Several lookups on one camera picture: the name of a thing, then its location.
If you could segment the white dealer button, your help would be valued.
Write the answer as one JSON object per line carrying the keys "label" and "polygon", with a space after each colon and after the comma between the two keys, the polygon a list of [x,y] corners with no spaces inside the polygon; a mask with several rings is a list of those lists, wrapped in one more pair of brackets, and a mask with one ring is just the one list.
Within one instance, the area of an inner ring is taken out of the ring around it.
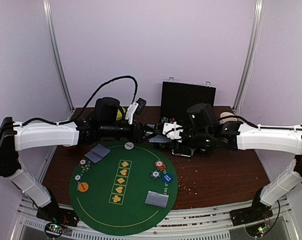
{"label": "white dealer button", "polygon": [[124,148],[125,148],[126,150],[132,150],[132,149],[134,148],[134,144],[133,144],[132,142],[126,142],[126,143],[124,144]]}

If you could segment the blue playing card deck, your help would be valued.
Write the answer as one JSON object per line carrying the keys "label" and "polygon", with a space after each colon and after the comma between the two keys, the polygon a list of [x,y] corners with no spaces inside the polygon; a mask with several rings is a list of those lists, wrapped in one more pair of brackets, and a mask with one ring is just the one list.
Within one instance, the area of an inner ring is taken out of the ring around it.
{"label": "blue playing card deck", "polygon": [[162,136],[162,135],[156,135],[150,139],[148,139],[148,141],[150,143],[158,143],[158,144],[164,144],[164,143],[170,143],[171,139],[167,138],[166,136]]}

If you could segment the red cream poker chip stack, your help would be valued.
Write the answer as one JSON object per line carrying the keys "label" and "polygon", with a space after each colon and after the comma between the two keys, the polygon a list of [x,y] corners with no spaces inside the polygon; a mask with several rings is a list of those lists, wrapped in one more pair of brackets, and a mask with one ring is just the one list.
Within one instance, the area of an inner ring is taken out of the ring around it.
{"label": "red cream poker chip stack", "polygon": [[165,163],[161,160],[156,161],[155,166],[159,171],[164,171],[166,169]]}

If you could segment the blue small blind button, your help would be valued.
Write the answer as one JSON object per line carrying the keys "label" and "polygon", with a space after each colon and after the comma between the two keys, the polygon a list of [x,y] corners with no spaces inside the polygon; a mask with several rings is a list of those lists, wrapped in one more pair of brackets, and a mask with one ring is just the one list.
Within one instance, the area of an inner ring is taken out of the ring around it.
{"label": "blue small blind button", "polygon": [[173,180],[174,180],[174,176],[172,175],[172,174],[170,174],[170,173],[165,173],[163,176],[162,176],[162,181],[164,182],[164,183],[171,183],[171,182],[173,182]]}

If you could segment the green white small chip stack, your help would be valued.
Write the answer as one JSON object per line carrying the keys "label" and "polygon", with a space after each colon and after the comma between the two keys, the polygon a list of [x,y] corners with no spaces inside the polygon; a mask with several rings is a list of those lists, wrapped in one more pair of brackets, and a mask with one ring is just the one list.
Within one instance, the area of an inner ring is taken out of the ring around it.
{"label": "green white small chip stack", "polygon": [[82,175],[81,174],[77,174],[74,176],[74,181],[77,183],[80,183],[82,180]]}

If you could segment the orange big blind button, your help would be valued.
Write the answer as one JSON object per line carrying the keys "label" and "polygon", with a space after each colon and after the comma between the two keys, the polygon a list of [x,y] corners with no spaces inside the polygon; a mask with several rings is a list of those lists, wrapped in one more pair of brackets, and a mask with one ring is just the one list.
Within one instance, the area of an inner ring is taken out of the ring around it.
{"label": "orange big blind button", "polygon": [[87,182],[81,182],[78,184],[78,191],[85,193],[89,190],[89,184]]}

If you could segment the single blue playing card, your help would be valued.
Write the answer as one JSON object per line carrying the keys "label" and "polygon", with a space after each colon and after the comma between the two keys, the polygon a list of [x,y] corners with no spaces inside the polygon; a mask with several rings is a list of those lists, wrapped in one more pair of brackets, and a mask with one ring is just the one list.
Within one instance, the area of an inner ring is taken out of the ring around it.
{"label": "single blue playing card", "polygon": [[102,159],[100,155],[98,155],[92,151],[85,154],[85,157],[95,164],[98,163]]}

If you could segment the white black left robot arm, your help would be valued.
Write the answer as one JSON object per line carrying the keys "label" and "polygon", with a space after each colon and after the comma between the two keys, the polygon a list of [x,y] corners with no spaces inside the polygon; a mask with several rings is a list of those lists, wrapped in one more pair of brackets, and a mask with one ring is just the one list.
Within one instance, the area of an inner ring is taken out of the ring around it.
{"label": "white black left robot arm", "polygon": [[0,177],[11,181],[50,221],[58,222],[63,212],[54,195],[38,179],[49,164],[45,157],[56,146],[87,146],[107,137],[126,138],[134,143],[145,141],[150,129],[134,119],[145,105],[142,98],[131,103],[121,120],[116,119],[117,112],[122,110],[119,101],[109,97],[98,99],[94,111],[86,118],[65,123],[18,123],[6,117],[0,125]]}

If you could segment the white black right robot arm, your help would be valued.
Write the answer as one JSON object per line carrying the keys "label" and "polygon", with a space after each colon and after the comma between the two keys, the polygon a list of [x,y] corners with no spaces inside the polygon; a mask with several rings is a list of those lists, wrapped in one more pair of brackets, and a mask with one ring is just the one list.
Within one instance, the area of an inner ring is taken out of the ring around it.
{"label": "white black right robot arm", "polygon": [[212,155],[175,157],[164,151],[179,179],[174,209],[212,207],[253,199],[255,192],[274,180],[293,159],[276,151],[225,151]]}

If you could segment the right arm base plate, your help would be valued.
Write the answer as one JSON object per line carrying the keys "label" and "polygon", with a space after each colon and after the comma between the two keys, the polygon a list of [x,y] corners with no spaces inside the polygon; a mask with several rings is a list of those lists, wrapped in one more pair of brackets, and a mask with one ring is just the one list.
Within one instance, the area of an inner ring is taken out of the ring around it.
{"label": "right arm base plate", "polygon": [[273,216],[273,212],[270,207],[250,206],[230,211],[233,226],[245,225],[259,220],[264,220],[266,216]]}

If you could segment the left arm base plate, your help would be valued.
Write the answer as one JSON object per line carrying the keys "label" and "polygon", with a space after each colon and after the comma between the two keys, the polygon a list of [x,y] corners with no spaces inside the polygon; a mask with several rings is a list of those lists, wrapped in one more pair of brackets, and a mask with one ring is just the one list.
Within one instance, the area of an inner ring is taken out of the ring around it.
{"label": "left arm base plate", "polygon": [[37,210],[36,217],[65,227],[76,227],[80,219],[73,210],[66,208],[61,208],[60,215],[57,217],[49,217],[49,215],[44,213],[40,208]]}

